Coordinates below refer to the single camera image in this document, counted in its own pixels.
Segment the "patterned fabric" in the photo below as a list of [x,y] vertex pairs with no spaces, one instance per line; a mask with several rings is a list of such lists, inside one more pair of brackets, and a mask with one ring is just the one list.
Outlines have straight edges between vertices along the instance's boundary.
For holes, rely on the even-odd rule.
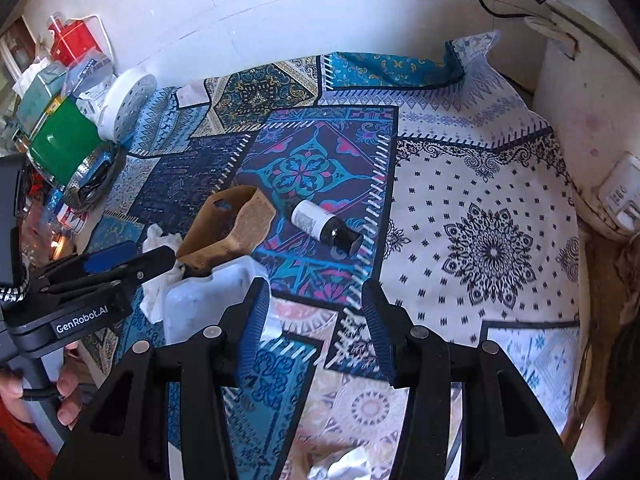
[[[146,320],[139,308],[142,297],[139,288],[132,302],[134,312],[120,330],[115,363],[141,339],[155,348],[164,346],[162,322]],[[253,479],[256,470],[262,478],[280,475],[320,353],[318,340],[285,333],[258,350],[253,373],[247,375],[242,388],[223,388],[226,423],[241,480]],[[168,385],[167,417],[168,440],[180,450],[179,383]]]
[[102,216],[91,234],[86,252],[96,253],[128,240],[137,242],[144,227],[143,224],[135,222],[131,218],[107,212]]
[[192,139],[188,152],[165,155],[138,193],[129,215],[157,223],[165,233],[187,234],[207,197],[233,174],[249,135]]
[[[321,359],[330,348],[336,312],[286,300],[274,300],[274,310],[284,326],[323,341]],[[304,478],[312,463],[337,449],[365,446],[373,478],[386,479],[391,472],[404,421],[407,390],[395,390],[383,381],[354,377],[332,370],[316,371],[302,418],[296,431],[281,480]],[[452,388],[449,431],[450,460],[459,441],[462,396]]]
[[566,323],[491,322],[482,324],[481,341],[497,342],[513,361],[561,433],[569,415],[578,357],[580,327]]
[[[254,251],[269,270],[271,288],[360,308],[360,285],[378,252],[393,127],[391,108],[293,108],[271,115],[235,179],[260,187],[280,212]],[[366,233],[357,256],[329,248],[286,221],[283,206],[293,196]]]
[[[274,300],[284,329],[321,341],[322,351],[306,368],[298,367],[305,351],[295,356],[286,384],[276,387],[268,367],[258,367],[240,394],[226,392],[242,476],[260,469],[261,478],[304,478],[316,459],[363,444],[374,478],[388,477],[406,392],[380,380],[359,311],[369,276],[380,278],[414,322],[446,339],[473,346],[497,340],[556,428],[564,424],[578,330],[570,183],[546,121],[489,67],[486,54],[497,39],[491,32],[453,41],[445,67],[366,54],[274,63],[204,80],[182,97],[158,91],[145,107],[94,248],[140,243],[152,222],[185,234],[209,193],[234,178],[260,187],[279,211],[303,196],[366,235],[357,258],[348,258],[280,214],[256,249],[274,293],[307,303]],[[464,69],[459,81],[456,63]],[[438,79],[447,71],[450,80]],[[108,373],[142,336],[164,341],[162,324],[150,325],[136,308],[88,338],[87,347]],[[292,357],[298,345],[314,346],[284,338],[263,348],[274,372],[281,352]],[[261,352],[260,359],[270,358]],[[262,380],[273,388],[263,389]],[[179,448],[177,385],[168,394],[169,440]],[[293,406],[291,399],[299,400]],[[447,478],[456,478],[459,390],[451,402]],[[276,461],[294,427],[288,456],[283,451]]]
[[[93,253],[128,240],[137,242],[143,228],[142,224],[127,221],[125,218],[115,218],[106,213],[94,229],[86,252]],[[105,375],[111,371],[124,322],[116,323],[82,338],[82,344]]]
[[323,56],[326,88],[438,88],[457,83],[464,72],[447,45],[445,64],[428,59],[334,52]]
[[[499,40],[497,31],[461,38],[448,46],[465,75],[460,83],[430,90],[339,89],[325,91],[321,105],[395,105],[398,135],[495,147],[542,130],[548,123],[531,112],[486,60]],[[323,87],[332,88],[323,71]]]
[[572,189],[550,129],[498,150],[399,139],[400,154],[380,272],[389,301],[472,346],[483,320],[577,317]]
[[208,105],[178,110],[175,87],[156,90],[140,111],[129,151],[138,156],[179,153],[187,149],[189,138],[204,120]]
[[107,211],[116,215],[126,215],[158,160],[160,159],[127,155],[125,166],[109,193]]
[[242,388],[224,388],[240,480],[280,477],[308,396],[321,342],[285,333],[263,345]]
[[253,132],[278,108],[307,106],[318,97],[315,57],[273,63],[205,80],[211,106],[194,137]]

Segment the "bottle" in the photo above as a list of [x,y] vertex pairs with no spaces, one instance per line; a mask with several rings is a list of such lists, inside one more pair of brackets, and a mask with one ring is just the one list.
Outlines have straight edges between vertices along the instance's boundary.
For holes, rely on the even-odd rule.
[[353,257],[364,236],[347,227],[341,218],[299,196],[284,206],[284,214],[295,227],[323,244],[336,247]]

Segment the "white cloth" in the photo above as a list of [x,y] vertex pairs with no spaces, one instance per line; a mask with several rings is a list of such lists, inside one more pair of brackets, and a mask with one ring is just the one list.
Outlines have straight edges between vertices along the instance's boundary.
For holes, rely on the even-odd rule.
[[[152,249],[166,245],[175,251],[182,243],[182,235],[162,236],[162,228],[158,224],[149,226],[146,231],[146,240],[142,243],[142,252],[147,253]],[[149,323],[162,321],[164,317],[164,295],[169,286],[179,282],[184,276],[184,265],[177,260],[174,268],[160,276],[143,283],[142,290],[145,297],[140,302],[140,310],[149,320]]]

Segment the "finger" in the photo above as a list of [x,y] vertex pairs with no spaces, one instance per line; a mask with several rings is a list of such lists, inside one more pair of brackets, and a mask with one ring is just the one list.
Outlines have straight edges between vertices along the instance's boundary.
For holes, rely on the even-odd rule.
[[78,376],[70,366],[63,365],[56,386],[63,397],[68,397],[78,387]]
[[76,427],[76,424],[78,423],[78,419],[79,419],[79,418],[80,418],[80,415],[78,414],[78,416],[76,416],[76,418],[74,419],[74,421],[73,421],[71,424],[69,424],[69,425],[68,425],[70,429],[73,429],[73,428],[75,428],[75,427]]
[[6,410],[18,420],[30,424],[31,415],[22,397],[22,381],[9,370],[0,370],[0,398]]
[[60,424],[68,426],[76,420],[82,408],[82,390],[75,390],[70,396],[62,401],[58,410],[58,420]]
[[22,380],[6,368],[0,371],[0,396],[2,400],[22,397]]

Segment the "bottle cap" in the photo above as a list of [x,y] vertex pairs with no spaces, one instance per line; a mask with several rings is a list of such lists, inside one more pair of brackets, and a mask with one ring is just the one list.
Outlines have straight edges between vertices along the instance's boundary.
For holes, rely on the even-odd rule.
[[342,226],[338,227],[335,233],[334,245],[353,258],[358,253],[363,240],[362,233],[349,229],[347,226]]

